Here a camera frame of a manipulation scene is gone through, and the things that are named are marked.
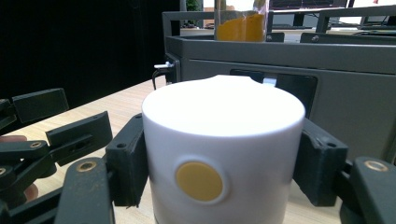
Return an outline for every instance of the yellow button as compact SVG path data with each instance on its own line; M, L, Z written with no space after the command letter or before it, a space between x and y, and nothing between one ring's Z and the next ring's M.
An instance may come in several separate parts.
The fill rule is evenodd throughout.
M177 170L177 184L195 200L209 202L220 196L223 184L218 172L211 166L198 162L186 162Z

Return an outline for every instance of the transparent container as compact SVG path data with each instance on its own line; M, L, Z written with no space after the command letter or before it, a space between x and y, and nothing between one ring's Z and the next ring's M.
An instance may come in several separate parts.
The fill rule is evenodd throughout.
M265 40L269 0L215 0L215 39Z

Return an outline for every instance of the monitor screen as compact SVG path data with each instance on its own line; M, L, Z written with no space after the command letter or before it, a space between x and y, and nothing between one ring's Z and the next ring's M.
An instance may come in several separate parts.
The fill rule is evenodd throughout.
M270 1L270 9L315 9L315 8L331 8L346 7L347 0L272 0Z

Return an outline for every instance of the white lid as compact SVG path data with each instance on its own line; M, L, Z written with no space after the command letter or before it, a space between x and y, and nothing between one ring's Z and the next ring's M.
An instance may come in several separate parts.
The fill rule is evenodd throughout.
M250 77L216 76L159 88L148 95L143 114L183 133L245 136L283 130L304 117L293 95Z

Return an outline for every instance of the wooden table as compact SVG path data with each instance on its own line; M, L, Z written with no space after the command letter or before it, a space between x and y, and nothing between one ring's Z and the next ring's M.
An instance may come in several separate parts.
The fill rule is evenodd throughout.
M157 78L157 88L164 85L164 78ZM107 111L113 136L115 136L133 115L141 112L143 100L152 91L151 81L146 81L8 135L22 134L27 136L28 140L47 140L46 131ZM100 149L87 157L102 157L104 154L105 151ZM61 187L68 166L58 167L57 173L53 176L38 179L35 183L39 188L39 195L44 195ZM298 190L298 186L293 183L284 223L340 223L338 209L339 205L331 208L312 206ZM149 183L146 185L139 208L115 207L114 212L117 223L155 223Z

